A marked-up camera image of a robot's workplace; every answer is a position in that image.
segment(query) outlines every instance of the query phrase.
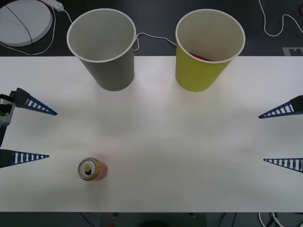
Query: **can pull tab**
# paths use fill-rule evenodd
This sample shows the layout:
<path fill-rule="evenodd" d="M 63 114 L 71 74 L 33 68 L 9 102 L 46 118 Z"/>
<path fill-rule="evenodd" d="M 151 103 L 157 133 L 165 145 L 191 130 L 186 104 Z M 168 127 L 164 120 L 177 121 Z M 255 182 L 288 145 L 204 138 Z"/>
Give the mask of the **can pull tab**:
<path fill-rule="evenodd" d="M 90 163 L 84 162 L 83 167 L 84 167 L 85 174 L 88 176 L 91 175 Z"/>

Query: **gray paper cup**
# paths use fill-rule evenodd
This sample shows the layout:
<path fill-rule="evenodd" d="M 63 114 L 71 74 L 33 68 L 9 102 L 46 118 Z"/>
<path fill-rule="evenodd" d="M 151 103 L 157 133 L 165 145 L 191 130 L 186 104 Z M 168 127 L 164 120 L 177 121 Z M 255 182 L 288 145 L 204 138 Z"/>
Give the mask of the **gray paper cup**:
<path fill-rule="evenodd" d="M 101 87 L 126 88 L 134 78 L 133 21 L 115 9 L 95 9 L 78 17 L 67 32 L 67 45 Z"/>

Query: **white tabletop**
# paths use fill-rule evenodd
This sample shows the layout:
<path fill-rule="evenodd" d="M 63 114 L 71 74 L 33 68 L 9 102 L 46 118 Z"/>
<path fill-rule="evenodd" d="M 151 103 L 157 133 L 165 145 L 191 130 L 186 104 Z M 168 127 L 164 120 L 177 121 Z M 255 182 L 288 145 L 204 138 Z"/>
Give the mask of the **white tabletop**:
<path fill-rule="evenodd" d="M 303 157 L 303 117 L 258 118 L 303 94 L 303 57 L 238 57 L 204 92 L 175 80 L 175 57 L 136 57 L 122 91 L 75 57 L 2 57 L 0 93 L 20 87 L 54 109 L 16 108 L 1 148 L 50 155 L 0 169 L 0 211 L 302 211 L 303 174 L 264 158 Z M 86 182 L 86 157 L 108 165 Z"/>

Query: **black cable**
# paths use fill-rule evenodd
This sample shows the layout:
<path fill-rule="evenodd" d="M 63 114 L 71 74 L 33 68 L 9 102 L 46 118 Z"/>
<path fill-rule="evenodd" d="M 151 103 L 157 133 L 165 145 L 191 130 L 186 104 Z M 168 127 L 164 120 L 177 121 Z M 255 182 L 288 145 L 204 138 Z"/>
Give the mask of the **black cable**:
<path fill-rule="evenodd" d="M 90 224 L 90 226 L 95 227 L 81 212 L 79 212 L 79 213 Z"/>
<path fill-rule="evenodd" d="M 219 226 L 218 227 L 221 226 L 223 218 L 224 218 L 225 215 L 226 215 L 226 213 L 223 213 L 222 216 L 220 217 L 220 222 L 219 222 Z"/>
<path fill-rule="evenodd" d="M 232 227 L 235 225 L 235 220 L 236 220 L 237 214 L 238 214 L 238 213 L 235 213 L 235 215 L 233 216 L 233 219 L 232 219 Z"/>
<path fill-rule="evenodd" d="M 11 11 L 10 8 L 9 8 L 7 5 L 6 5 L 6 8 L 8 8 L 9 11 L 10 11 L 12 14 L 14 14 L 13 11 Z M 14 14 L 14 16 L 21 22 L 21 24 L 23 24 L 22 21 L 16 16 L 16 14 Z M 32 56 L 32 53 L 33 53 L 33 40 L 32 40 L 32 37 L 30 36 L 30 33 L 29 33 L 27 27 L 26 27 L 24 24 L 23 24 L 23 26 L 24 26 L 25 29 L 27 30 L 27 33 L 28 33 L 29 38 L 30 38 L 30 42 L 31 42 L 30 56 Z"/>
<path fill-rule="evenodd" d="M 278 213 L 274 213 L 275 214 L 275 217 L 278 219 Z M 278 223 L 276 223 L 275 227 L 278 226 Z"/>
<path fill-rule="evenodd" d="M 271 215 L 269 215 L 269 216 L 271 217 L 271 220 L 268 222 L 268 224 L 266 225 L 266 227 L 270 227 L 274 223 L 274 221 L 275 221 L 274 218 Z"/>

